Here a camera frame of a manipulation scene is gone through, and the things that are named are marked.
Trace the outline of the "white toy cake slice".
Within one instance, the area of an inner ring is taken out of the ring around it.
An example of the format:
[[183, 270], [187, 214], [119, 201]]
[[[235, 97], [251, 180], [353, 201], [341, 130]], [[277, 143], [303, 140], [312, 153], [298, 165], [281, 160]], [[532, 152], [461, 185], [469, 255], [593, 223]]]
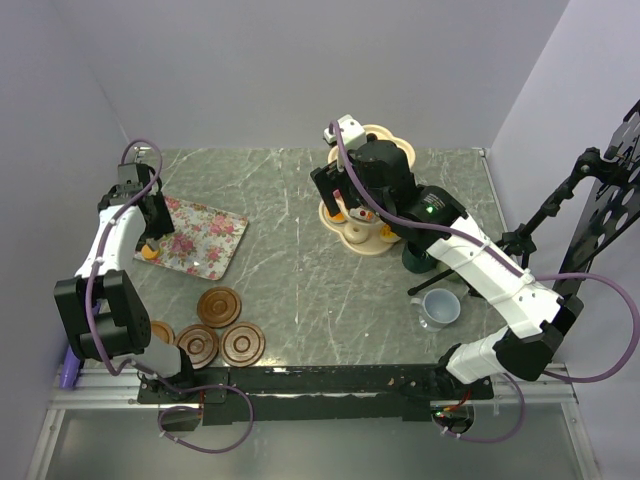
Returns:
[[351, 208], [349, 210], [349, 216], [354, 220], [358, 220], [361, 222], [377, 222], [377, 215], [373, 211], [363, 207]]

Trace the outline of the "cream toy donut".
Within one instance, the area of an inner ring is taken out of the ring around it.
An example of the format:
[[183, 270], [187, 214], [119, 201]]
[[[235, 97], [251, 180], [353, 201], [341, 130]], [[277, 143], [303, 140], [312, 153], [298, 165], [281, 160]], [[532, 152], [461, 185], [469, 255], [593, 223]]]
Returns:
[[369, 230], [360, 225], [348, 223], [344, 229], [344, 236], [349, 243], [358, 245], [368, 240]]

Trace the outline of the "orange toy tart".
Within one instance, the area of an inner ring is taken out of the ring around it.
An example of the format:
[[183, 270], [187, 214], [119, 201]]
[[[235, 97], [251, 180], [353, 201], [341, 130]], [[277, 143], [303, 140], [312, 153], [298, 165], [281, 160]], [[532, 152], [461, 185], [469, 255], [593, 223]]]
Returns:
[[148, 244], [144, 244], [140, 250], [140, 254], [145, 260], [154, 260], [160, 255], [160, 250], [154, 249]]

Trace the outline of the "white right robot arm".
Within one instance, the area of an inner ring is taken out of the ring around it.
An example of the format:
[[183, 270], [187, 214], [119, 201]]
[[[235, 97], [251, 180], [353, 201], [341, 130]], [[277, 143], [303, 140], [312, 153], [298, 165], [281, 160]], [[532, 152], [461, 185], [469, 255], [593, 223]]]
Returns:
[[445, 189], [416, 182], [403, 150], [371, 140], [310, 178], [332, 215], [342, 206], [374, 210], [419, 253], [459, 275], [505, 320], [498, 332], [450, 348], [436, 375], [439, 392], [458, 398], [471, 383], [498, 373], [535, 381], [550, 364], [583, 304], [536, 281], [486, 236]]

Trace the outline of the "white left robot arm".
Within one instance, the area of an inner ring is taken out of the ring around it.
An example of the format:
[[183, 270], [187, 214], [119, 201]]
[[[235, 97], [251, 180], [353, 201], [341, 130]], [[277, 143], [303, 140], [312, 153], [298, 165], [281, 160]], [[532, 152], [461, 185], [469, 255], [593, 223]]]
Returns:
[[128, 271], [145, 246], [158, 246], [174, 225], [156, 170], [118, 167], [117, 183], [98, 204], [99, 228], [82, 266], [54, 287], [68, 347], [60, 386], [74, 386], [81, 364], [97, 360], [115, 372], [130, 365], [142, 384], [184, 402], [197, 390], [186, 352], [152, 333], [149, 314]]

